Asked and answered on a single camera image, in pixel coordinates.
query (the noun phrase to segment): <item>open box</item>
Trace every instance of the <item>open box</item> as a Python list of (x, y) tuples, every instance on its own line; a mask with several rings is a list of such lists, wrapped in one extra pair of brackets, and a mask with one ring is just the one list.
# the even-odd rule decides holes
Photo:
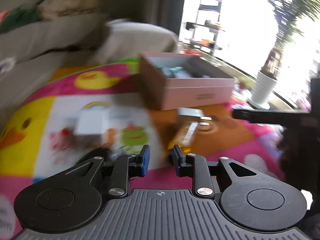
[[(199, 78), (167, 78), (162, 68), (183, 67)], [(236, 80), (199, 56), (144, 52), (140, 75), (161, 110), (226, 103)]]

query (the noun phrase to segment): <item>white box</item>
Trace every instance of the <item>white box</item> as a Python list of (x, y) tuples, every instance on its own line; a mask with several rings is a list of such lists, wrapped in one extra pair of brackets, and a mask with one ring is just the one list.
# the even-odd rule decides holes
[(107, 129), (107, 110), (86, 109), (81, 111), (73, 135), (84, 147), (98, 147), (107, 142)]
[[(163, 67), (183, 67), (202, 73), (201, 78), (167, 78)], [(236, 79), (198, 56), (144, 52), (140, 54), (140, 76), (160, 110), (227, 103)]]

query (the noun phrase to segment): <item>ribbed rubber surface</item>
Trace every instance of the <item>ribbed rubber surface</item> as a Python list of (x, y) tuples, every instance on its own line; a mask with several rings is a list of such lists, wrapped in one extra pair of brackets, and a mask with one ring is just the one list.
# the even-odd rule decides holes
[(109, 201), (100, 217), (81, 229), (63, 234), (43, 234), (25, 229), (16, 239), (302, 240), (308, 238), (296, 228), (275, 234), (255, 233), (242, 229), (227, 220), (214, 201), (196, 198), (186, 189), (134, 189), (127, 198)]

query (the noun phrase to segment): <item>potted plant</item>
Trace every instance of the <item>potted plant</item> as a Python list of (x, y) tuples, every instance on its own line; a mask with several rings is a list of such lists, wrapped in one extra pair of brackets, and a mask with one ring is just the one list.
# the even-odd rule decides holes
[(257, 108), (268, 108), (266, 100), (277, 83), (284, 46), (294, 42), (293, 34), (303, 35), (303, 32), (297, 28), (297, 20), (309, 17), (316, 21), (318, 20), (318, 13), (320, 13), (320, 0), (267, 1), (274, 7), (273, 12), (278, 23), (278, 33), (265, 64), (258, 72), (252, 96), (249, 100)]

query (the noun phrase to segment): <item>palm tree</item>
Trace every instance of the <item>palm tree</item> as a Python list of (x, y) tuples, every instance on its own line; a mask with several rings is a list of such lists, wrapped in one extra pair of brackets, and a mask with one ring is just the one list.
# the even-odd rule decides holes
[(294, 42), (292, 36), (303, 32), (297, 28), (297, 20), (309, 17), (316, 21), (319, 19), (320, 0), (267, 0), (274, 7), (274, 16), (278, 23), (276, 41), (268, 58), (261, 68), (261, 72), (276, 80), (281, 68), (284, 46)]

